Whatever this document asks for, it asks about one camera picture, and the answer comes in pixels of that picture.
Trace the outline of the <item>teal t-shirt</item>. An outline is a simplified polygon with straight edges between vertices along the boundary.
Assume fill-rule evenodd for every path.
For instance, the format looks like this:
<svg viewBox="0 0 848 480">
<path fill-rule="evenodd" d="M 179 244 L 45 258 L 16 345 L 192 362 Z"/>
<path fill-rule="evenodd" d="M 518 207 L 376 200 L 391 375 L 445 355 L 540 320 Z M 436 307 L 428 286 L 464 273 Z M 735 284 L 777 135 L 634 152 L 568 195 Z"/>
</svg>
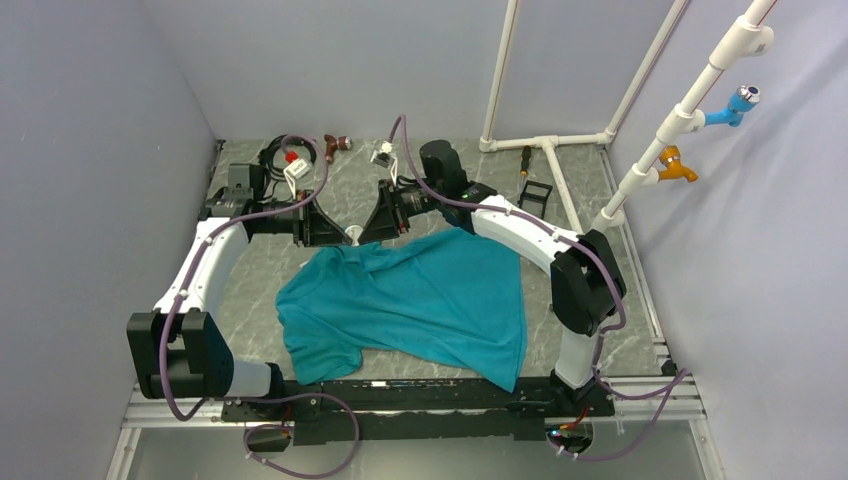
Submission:
<svg viewBox="0 0 848 480">
<path fill-rule="evenodd" d="M 458 228 L 397 248 L 322 248 L 275 307 L 301 384 L 359 370 L 366 349 L 469 369 L 508 392 L 524 363 L 520 257 Z"/>
</svg>

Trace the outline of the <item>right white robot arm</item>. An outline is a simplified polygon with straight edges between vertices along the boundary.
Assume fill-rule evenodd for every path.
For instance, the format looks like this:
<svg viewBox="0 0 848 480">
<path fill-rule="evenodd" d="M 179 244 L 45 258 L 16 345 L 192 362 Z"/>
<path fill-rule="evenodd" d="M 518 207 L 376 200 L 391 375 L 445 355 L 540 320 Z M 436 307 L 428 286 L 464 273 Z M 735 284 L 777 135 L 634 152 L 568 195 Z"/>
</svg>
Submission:
<svg viewBox="0 0 848 480">
<path fill-rule="evenodd" d="M 553 311 L 563 326 L 551 401 L 564 415 L 578 413 L 590 399 L 587 385 L 598 369 L 602 324 L 621 311 L 626 294 L 607 238 L 596 230 L 578 234 L 556 227 L 469 180 L 446 140 L 426 143 L 420 158 L 425 175 L 408 182 L 397 175 L 394 146 L 377 144 L 369 161 L 390 176 L 379 181 L 378 203 L 356 240 L 397 238 L 408 231 L 411 218 L 438 211 L 449 225 L 493 240 L 539 267 L 550 279 Z"/>
</svg>

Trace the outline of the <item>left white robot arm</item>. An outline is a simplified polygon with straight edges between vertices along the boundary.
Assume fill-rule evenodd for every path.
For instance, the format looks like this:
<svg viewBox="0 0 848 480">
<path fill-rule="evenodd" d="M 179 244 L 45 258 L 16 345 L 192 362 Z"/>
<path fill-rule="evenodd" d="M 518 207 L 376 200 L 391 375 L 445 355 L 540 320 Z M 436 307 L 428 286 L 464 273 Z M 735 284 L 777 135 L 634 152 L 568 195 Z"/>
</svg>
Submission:
<svg viewBox="0 0 848 480">
<path fill-rule="evenodd" d="M 279 367 L 236 359 L 215 323 L 226 283 L 256 234 L 289 234 L 304 247 L 352 240 L 316 202 L 295 209 L 264 199 L 265 188 L 259 166 L 231 166 L 227 185 L 201 208 L 190 252 L 166 294 L 150 312 L 130 317 L 127 337 L 146 398 L 248 397 L 264 420 L 285 411 Z"/>
</svg>

